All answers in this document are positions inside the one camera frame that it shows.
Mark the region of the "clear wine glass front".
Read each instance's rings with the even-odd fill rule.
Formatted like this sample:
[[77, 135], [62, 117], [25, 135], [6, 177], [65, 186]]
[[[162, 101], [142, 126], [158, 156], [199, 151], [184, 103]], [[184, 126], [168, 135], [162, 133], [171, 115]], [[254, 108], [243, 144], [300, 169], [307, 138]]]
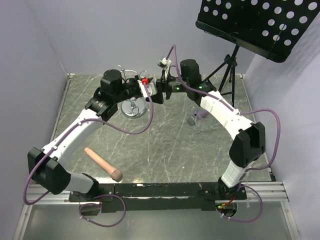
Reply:
[[199, 111], [199, 107], [197, 105], [189, 105], [186, 109], [186, 115], [187, 117], [196, 115]]

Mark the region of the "clear wine glass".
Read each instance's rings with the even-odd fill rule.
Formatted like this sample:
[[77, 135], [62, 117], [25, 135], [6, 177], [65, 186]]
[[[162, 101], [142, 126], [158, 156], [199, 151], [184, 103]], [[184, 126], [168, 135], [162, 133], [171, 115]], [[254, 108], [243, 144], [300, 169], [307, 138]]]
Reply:
[[195, 125], [198, 132], [210, 132], [216, 128], [215, 120], [208, 115], [203, 118], [197, 118]]
[[199, 107], [197, 105], [189, 105], [186, 109], [186, 115], [187, 117], [196, 115], [199, 111]]

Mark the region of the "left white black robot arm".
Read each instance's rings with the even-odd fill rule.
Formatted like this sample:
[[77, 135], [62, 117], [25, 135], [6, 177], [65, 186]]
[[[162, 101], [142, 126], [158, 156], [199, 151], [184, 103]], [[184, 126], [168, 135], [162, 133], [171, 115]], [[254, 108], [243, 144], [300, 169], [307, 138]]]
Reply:
[[143, 98], [151, 105], [162, 104], [163, 83], [162, 79], [142, 78], [138, 74], [125, 79], [121, 71], [107, 70], [73, 123], [41, 149], [34, 147], [28, 152], [26, 184], [35, 181], [54, 195], [66, 190], [80, 192], [87, 201], [95, 200], [99, 195], [99, 182], [86, 173], [66, 170], [68, 159], [93, 132], [109, 125], [109, 119], [118, 111], [118, 103]]

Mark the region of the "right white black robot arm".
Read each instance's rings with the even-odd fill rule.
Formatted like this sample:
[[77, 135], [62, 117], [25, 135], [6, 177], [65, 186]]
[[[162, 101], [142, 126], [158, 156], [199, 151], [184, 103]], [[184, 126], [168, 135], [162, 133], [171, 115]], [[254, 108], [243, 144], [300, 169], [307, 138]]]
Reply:
[[194, 59], [180, 63], [180, 77], [170, 75], [171, 60], [163, 58], [157, 65], [162, 69], [161, 78], [156, 81], [159, 97], [165, 93], [165, 99], [168, 100], [173, 93], [186, 93], [190, 100], [211, 114], [232, 138], [230, 162], [218, 179], [217, 187], [221, 198], [230, 199], [236, 193], [245, 171], [265, 152], [265, 126], [241, 115], [210, 80], [203, 80]]

